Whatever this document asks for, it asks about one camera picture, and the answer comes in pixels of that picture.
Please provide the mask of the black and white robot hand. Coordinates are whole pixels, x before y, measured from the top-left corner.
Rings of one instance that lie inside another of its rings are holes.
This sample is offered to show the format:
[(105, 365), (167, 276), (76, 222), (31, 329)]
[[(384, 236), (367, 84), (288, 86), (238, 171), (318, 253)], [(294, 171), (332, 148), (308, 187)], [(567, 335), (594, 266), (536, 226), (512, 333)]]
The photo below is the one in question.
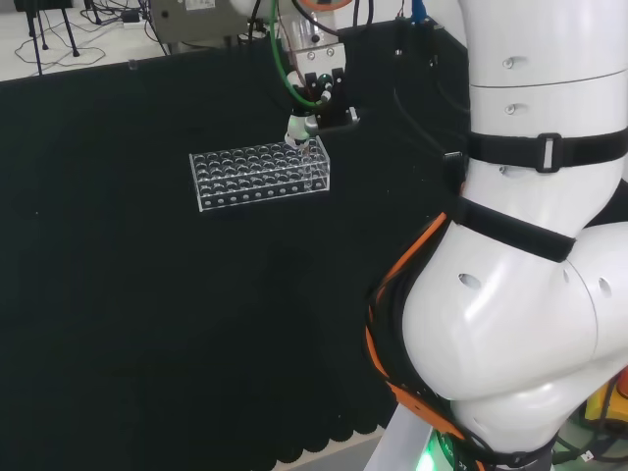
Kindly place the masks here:
[(346, 52), (339, 38), (295, 15), (280, 16), (274, 30), (275, 46), (289, 63), (280, 67), (292, 100), (286, 143), (303, 148), (317, 135), (356, 126), (360, 117), (348, 98)]

